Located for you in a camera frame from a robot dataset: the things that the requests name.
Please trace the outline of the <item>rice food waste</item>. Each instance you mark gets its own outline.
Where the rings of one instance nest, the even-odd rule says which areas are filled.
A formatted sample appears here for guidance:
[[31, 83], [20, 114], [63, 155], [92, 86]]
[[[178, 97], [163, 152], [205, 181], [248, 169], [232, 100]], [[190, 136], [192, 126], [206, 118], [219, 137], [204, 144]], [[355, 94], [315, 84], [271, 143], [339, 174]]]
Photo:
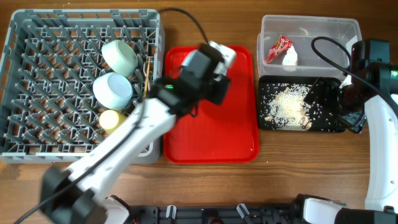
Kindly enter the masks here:
[[311, 106], [304, 102], [309, 85], [266, 83], [262, 88], [261, 121], [267, 129], [308, 131]]

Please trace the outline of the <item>white plastic fork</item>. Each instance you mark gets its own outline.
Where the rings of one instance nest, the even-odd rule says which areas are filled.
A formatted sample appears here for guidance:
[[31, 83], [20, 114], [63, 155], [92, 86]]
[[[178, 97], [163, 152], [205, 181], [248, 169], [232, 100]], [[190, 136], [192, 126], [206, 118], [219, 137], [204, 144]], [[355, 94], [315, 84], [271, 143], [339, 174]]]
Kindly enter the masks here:
[[147, 91], [150, 92], [150, 90], [152, 88], [153, 80], [154, 80], [153, 64], [151, 64], [151, 63], [149, 64], [148, 77], [149, 77], [149, 81], [148, 81]]

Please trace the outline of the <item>wooden chopstick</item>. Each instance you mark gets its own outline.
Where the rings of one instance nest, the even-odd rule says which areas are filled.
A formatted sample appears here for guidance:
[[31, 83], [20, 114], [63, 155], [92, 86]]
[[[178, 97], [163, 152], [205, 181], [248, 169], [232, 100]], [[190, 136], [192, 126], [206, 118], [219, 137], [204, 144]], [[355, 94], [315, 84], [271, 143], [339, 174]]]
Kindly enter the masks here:
[[146, 80], [145, 80], [145, 85], [144, 85], [144, 98], [147, 95], [148, 87], [149, 87], [150, 62], [151, 62], [151, 58], [148, 58], [147, 63], [146, 63], [147, 70], [146, 70]]

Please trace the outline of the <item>red snack wrapper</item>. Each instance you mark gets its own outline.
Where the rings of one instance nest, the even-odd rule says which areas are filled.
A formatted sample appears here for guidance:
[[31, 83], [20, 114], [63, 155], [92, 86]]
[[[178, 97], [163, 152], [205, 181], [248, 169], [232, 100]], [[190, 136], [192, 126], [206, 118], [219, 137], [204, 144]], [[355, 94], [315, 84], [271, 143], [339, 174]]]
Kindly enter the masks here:
[[281, 53], [287, 51], [293, 46], [293, 41], [284, 35], [281, 35], [277, 42], [268, 51], [268, 56], [265, 59], [265, 63], [271, 63], [276, 59]]

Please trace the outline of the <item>mint green bowl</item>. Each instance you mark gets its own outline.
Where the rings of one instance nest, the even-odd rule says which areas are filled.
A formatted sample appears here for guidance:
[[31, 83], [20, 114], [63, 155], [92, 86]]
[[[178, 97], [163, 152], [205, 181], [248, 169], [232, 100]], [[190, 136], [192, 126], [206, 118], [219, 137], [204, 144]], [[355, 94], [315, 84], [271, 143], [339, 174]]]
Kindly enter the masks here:
[[127, 43], [121, 40], [104, 44], [101, 52], [104, 61], [119, 75], [130, 77], [137, 67], [136, 53]]

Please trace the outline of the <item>light blue bowl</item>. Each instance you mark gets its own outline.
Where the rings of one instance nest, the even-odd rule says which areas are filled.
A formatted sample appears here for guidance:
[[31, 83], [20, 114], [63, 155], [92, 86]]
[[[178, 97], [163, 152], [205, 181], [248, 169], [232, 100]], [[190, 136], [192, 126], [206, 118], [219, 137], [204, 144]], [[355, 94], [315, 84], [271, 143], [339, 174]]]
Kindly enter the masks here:
[[129, 80], [117, 73], [110, 72], [98, 77], [93, 82], [95, 98], [106, 108], [123, 110], [133, 94]]

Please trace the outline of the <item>yellow plastic cup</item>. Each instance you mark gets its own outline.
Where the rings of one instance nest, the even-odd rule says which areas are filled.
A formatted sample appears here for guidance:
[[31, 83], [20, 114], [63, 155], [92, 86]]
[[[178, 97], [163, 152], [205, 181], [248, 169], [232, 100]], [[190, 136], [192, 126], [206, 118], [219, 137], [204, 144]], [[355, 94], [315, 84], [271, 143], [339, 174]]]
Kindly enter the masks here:
[[99, 125], [106, 133], [112, 134], [127, 117], [115, 110], [106, 110], [99, 116]]

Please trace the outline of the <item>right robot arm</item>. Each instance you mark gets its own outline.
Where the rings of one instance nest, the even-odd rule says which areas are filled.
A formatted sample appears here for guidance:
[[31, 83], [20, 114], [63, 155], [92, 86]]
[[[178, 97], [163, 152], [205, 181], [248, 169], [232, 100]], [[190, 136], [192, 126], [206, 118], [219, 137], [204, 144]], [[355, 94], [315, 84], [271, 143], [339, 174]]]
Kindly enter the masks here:
[[[318, 78], [305, 102], [319, 103], [336, 113], [341, 125], [359, 130], [362, 119], [369, 126], [370, 175], [363, 210], [347, 208], [328, 199], [299, 195], [292, 217], [305, 223], [397, 223], [397, 65], [389, 58], [389, 43], [368, 39], [353, 44], [345, 54], [344, 68], [313, 51], [325, 62], [351, 78], [340, 87]], [[361, 113], [361, 119], [353, 115]]]

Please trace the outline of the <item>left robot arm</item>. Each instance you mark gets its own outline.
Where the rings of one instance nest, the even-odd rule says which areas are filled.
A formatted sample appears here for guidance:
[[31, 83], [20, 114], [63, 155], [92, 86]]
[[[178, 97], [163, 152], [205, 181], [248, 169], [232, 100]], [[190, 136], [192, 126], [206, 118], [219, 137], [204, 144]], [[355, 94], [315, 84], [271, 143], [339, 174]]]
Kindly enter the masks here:
[[157, 79], [149, 97], [99, 146], [64, 171], [50, 167], [42, 179], [39, 210], [54, 223], [126, 223], [130, 211], [109, 190], [151, 142], [183, 116], [197, 115], [199, 101], [220, 105], [228, 91], [226, 71], [236, 52], [201, 44], [184, 64]]

